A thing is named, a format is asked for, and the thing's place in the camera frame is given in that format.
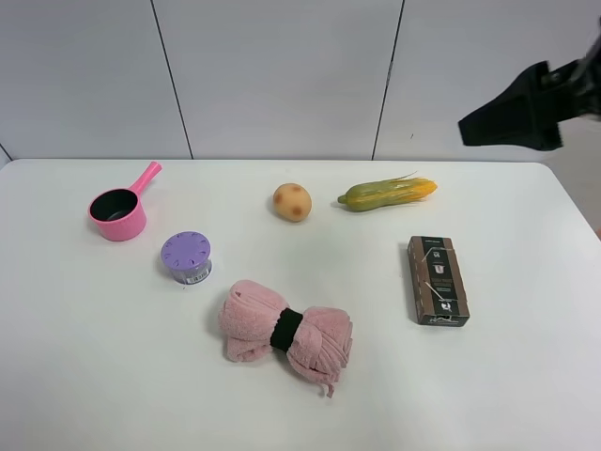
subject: white table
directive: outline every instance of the white table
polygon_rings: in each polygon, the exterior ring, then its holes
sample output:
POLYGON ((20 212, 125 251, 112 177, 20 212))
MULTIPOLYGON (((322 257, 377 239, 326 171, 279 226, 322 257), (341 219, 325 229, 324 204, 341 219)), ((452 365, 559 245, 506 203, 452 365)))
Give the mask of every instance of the white table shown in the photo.
POLYGON ((98 193, 147 162, 18 161, 0 172, 0 449, 593 450, 601 440, 601 243, 552 173, 530 163, 162 162, 132 241, 86 222, 98 193), (418 205, 353 214, 355 183, 419 171, 418 205), (313 197, 275 217, 275 188, 313 197), (198 230, 212 275, 183 287, 158 260, 198 230), (471 319, 419 326, 411 235, 454 240, 471 319), (352 317, 332 400, 281 355, 223 357, 216 315, 253 279, 292 307, 352 317))

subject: pink saucepan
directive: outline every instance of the pink saucepan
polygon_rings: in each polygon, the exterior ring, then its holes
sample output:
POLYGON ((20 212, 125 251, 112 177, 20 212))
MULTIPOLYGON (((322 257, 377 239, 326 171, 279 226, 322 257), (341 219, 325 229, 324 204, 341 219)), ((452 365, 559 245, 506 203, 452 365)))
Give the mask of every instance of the pink saucepan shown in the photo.
POLYGON ((87 213, 104 238, 110 241, 131 240, 144 230, 146 215, 140 195, 161 169, 160 164, 152 162, 129 189, 107 191, 94 199, 87 213))

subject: black band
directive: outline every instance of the black band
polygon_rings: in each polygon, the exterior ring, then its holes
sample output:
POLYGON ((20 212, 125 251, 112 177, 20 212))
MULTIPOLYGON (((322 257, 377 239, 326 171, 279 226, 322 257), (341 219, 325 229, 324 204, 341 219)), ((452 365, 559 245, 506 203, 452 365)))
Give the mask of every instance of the black band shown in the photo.
POLYGON ((292 346, 294 334, 297 332, 302 321, 302 314, 286 308, 282 310, 278 322, 275 324, 271 334, 270 344, 277 350, 284 352, 292 346))

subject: box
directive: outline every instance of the box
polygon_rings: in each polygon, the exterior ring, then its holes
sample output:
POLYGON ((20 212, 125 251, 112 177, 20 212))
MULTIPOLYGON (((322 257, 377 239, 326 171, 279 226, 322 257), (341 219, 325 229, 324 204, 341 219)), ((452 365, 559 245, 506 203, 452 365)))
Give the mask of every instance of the box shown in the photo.
POLYGON ((408 257, 417 322, 463 326, 470 318, 470 311, 451 239, 411 237, 408 257))

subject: purple lid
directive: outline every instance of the purple lid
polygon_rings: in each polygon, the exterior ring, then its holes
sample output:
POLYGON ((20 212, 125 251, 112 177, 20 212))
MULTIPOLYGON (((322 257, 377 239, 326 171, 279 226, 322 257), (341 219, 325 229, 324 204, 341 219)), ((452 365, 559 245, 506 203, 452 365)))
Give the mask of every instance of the purple lid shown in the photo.
POLYGON ((161 260, 171 270, 187 271, 203 265, 209 254, 207 237, 198 232, 181 232, 162 246, 161 260))

